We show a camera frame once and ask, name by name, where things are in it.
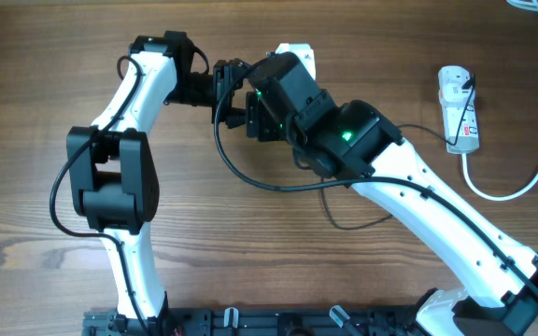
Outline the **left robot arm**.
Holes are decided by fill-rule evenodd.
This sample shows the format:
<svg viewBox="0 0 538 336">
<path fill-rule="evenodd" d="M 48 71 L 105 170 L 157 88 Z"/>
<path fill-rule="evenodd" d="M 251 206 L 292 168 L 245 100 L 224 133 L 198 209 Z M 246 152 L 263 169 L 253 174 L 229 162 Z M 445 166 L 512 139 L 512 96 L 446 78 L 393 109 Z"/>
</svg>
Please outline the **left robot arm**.
<svg viewBox="0 0 538 336">
<path fill-rule="evenodd" d="M 73 206 L 90 228 L 86 235 L 105 246 L 119 294 L 105 324 L 109 333 L 164 335 L 176 325 L 150 238 L 160 185 L 149 134 L 164 105 L 215 109 L 225 85 L 247 68 L 234 59 L 194 72 L 201 52 L 184 32 L 138 36 L 118 59 L 121 83 L 104 112 L 66 137 L 60 175 L 70 178 Z"/>
</svg>

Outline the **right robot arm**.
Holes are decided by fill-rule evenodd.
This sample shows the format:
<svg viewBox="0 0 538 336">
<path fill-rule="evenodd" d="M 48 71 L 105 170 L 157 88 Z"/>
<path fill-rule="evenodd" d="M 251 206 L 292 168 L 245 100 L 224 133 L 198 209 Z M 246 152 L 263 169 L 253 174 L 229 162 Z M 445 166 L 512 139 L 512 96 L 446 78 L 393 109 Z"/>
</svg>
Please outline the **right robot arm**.
<svg viewBox="0 0 538 336">
<path fill-rule="evenodd" d="M 498 230 L 440 179 L 372 105 L 337 105 L 291 52 L 254 64 L 248 81 L 270 130 L 322 180 L 378 204 L 460 280 L 417 306 L 428 335 L 521 335 L 538 316 L 538 252 Z"/>
</svg>

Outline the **white charger plug adapter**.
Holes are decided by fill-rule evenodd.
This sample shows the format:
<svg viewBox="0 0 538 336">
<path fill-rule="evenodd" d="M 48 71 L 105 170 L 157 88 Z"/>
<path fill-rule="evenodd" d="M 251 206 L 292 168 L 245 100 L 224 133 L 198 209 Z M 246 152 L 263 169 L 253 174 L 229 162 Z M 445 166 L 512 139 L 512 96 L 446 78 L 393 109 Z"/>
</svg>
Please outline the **white charger plug adapter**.
<svg viewBox="0 0 538 336">
<path fill-rule="evenodd" d="M 468 70 L 457 65 L 447 65 L 438 72 L 439 101 L 443 107 L 459 107 L 468 99 L 474 85 Z"/>
</svg>

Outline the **white power strip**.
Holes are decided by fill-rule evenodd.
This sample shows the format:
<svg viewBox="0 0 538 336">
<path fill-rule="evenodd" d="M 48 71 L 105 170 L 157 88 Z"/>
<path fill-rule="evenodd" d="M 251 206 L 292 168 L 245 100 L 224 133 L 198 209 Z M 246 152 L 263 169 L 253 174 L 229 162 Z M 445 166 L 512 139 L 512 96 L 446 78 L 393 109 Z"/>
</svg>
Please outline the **white power strip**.
<svg viewBox="0 0 538 336">
<path fill-rule="evenodd" d="M 479 131 L 474 110 L 475 77 L 473 74 L 471 77 L 474 85 L 464 104 L 459 107 L 441 105 L 447 141 L 446 150 L 450 154 L 469 154 L 479 149 Z"/>
</svg>

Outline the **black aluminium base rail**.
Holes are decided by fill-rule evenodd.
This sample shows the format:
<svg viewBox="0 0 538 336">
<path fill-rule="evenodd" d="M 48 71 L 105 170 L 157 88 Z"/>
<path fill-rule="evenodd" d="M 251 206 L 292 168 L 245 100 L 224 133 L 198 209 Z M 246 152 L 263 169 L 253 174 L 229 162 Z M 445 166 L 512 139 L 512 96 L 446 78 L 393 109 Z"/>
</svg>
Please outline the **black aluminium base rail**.
<svg viewBox="0 0 538 336">
<path fill-rule="evenodd" d="M 410 317 L 408 306 L 350 309 L 349 320 L 338 324 L 328 309 L 249 310 L 228 308 L 173 308 L 153 317 L 142 328 L 114 310 L 90 312 L 82 322 L 84 335 L 423 335 L 425 332 Z"/>
</svg>

